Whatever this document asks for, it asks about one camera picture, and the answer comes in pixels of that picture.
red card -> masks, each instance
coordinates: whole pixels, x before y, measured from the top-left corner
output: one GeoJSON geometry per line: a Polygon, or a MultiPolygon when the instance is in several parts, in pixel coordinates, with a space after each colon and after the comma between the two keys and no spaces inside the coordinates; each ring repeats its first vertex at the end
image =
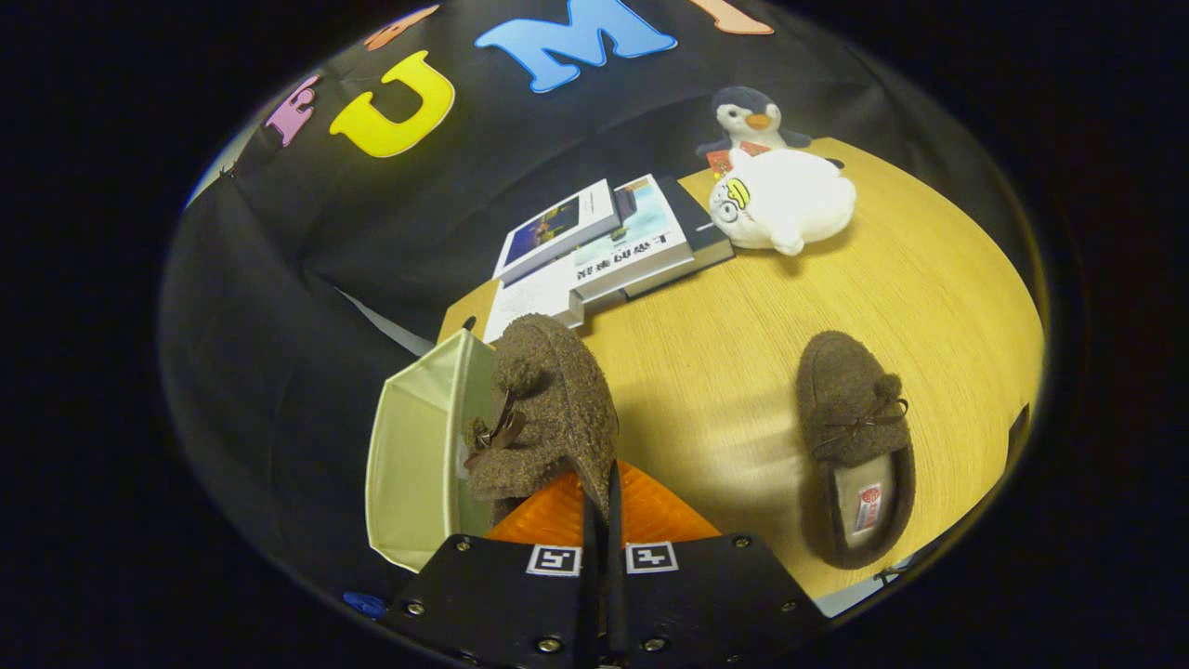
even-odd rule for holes
{"type": "Polygon", "coordinates": [[[706,153],[706,162],[710,169],[715,170],[715,178],[722,178],[724,173],[731,171],[731,159],[726,157],[726,151],[711,151],[706,153]]]}
{"type": "Polygon", "coordinates": [[[770,151],[768,146],[761,146],[760,144],[753,144],[750,141],[740,141],[740,149],[748,152],[749,156],[759,156],[766,151],[770,151]]]}

white plush toy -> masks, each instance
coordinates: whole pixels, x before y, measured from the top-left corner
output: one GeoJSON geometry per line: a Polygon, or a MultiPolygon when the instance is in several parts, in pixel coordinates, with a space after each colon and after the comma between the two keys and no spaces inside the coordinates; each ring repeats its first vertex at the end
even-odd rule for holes
{"type": "Polygon", "coordinates": [[[736,246],[795,255],[806,241],[842,232],[855,213],[855,184],[825,158],[795,149],[732,149],[729,157],[731,171],[710,193],[710,217],[736,246]]]}

yellow letter u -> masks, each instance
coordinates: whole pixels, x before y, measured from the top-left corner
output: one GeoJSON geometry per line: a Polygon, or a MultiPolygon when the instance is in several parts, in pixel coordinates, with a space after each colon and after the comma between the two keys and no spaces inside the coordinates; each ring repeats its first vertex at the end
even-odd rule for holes
{"type": "Polygon", "coordinates": [[[331,122],[331,134],[347,135],[369,156],[388,158],[408,151],[446,118],[454,106],[454,84],[426,63],[429,51],[417,51],[384,72],[380,83],[401,80],[421,95],[421,108],[402,122],[392,122],[372,106],[372,93],[360,94],[331,122]]]}

blue foam piece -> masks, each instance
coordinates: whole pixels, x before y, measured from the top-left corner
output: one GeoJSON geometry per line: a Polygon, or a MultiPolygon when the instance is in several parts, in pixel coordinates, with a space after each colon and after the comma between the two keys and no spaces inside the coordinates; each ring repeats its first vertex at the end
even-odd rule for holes
{"type": "Polygon", "coordinates": [[[677,38],[665,34],[640,18],[619,0],[570,0],[566,25],[533,19],[512,19],[484,32],[474,45],[498,46],[533,75],[529,89],[546,93],[578,78],[581,70],[562,64],[548,53],[603,67],[605,32],[615,43],[615,55],[635,58],[677,46],[677,38]]]}
{"type": "Polygon", "coordinates": [[[388,611],[384,600],[363,593],[342,593],[342,600],[372,620],[380,619],[384,612],[388,611]]]}

slipper label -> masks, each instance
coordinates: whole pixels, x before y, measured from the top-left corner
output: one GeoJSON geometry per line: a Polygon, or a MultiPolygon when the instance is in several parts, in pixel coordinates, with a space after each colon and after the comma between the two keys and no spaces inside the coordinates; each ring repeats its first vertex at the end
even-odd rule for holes
{"type": "Polygon", "coordinates": [[[855,522],[855,535],[875,528],[875,523],[880,519],[882,498],[879,484],[858,492],[858,519],[855,522]]]}

